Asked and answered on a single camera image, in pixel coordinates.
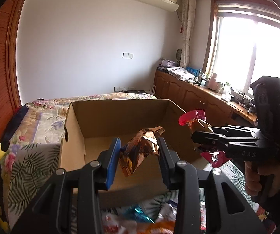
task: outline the floral bedsheet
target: floral bedsheet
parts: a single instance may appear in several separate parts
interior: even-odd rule
[[[66,113],[71,102],[102,99],[156,99],[149,94],[112,93],[85,97],[36,100],[10,140],[0,161],[3,201],[12,228],[38,189],[58,167]]]

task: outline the curtain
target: curtain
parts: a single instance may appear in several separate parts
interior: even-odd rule
[[[190,38],[193,31],[195,17],[195,0],[182,0],[183,46],[180,67],[190,65]]]

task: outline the wall socket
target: wall socket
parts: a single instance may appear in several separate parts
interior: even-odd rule
[[[132,59],[132,58],[133,58],[133,54],[130,54],[130,53],[123,53],[123,54],[122,54],[122,57],[123,57],[123,58]]]
[[[134,87],[114,87],[114,92],[128,91],[128,90],[136,90]]]

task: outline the finger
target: finger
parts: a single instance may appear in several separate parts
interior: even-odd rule
[[[258,167],[257,172],[259,175],[268,176],[280,172],[280,165],[263,165]]]
[[[247,166],[248,168],[252,169],[253,163],[249,162],[249,161],[244,161],[245,162],[245,166]]]
[[[246,184],[245,184],[245,190],[246,190],[247,194],[250,195],[250,196],[257,196],[258,195],[257,191],[253,191],[253,190],[249,189]]]
[[[260,175],[245,165],[245,177],[248,181],[259,181]]]
[[[260,192],[261,191],[261,184],[259,182],[256,181],[246,181],[246,185],[249,189],[253,190],[253,191],[257,191]]]

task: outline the wooden cabinet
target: wooden cabinet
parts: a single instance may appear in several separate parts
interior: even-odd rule
[[[183,90],[180,107],[186,112],[198,109],[205,109],[207,105],[206,95],[201,91],[185,88]]]
[[[169,88],[167,92],[167,99],[170,99],[177,105],[181,104],[181,101],[179,99],[179,93],[180,93],[181,85],[179,80],[170,80],[169,82]]]
[[[206,121],[214,127],[229,125],[244,125],[253,124],[254,120],[250,120],[245,115],[245,111],[239,107],[232,106],[220,99],[220,96],[215,92],[200,86],[180,81],[170,74],[156,71],[154,84],[156,86],[155,93],[160,98],[172,100],[186,112],[204,109]],[[233,113],[240,116],[246,123],[242,124],[233,119]]]
[[[157,74],[155,76],[154,84],[156,86],[155,93],[160,98],[167,98],[169,81],[166,80],[163,74]]]
[[[206,121],[214,127],[225,126],[229,122],[229,116],[231,110],[223,106],[223,103],[219,103],[213,99],[208,101],[207,107],[205,108]]]

